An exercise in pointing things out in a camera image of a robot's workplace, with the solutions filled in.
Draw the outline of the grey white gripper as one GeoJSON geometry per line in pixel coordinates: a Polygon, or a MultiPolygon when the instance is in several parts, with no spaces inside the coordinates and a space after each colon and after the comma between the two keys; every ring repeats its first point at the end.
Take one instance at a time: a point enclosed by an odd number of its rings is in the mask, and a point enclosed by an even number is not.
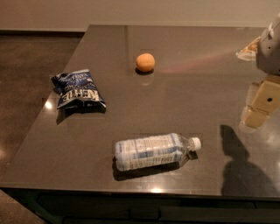
{"type": "Polygon", "coordinates": [[[240,126],[257,130],[280,108],[280,13],[263,31],[256,54],[257,68],[268,75],[248,89],[240,126]]]}

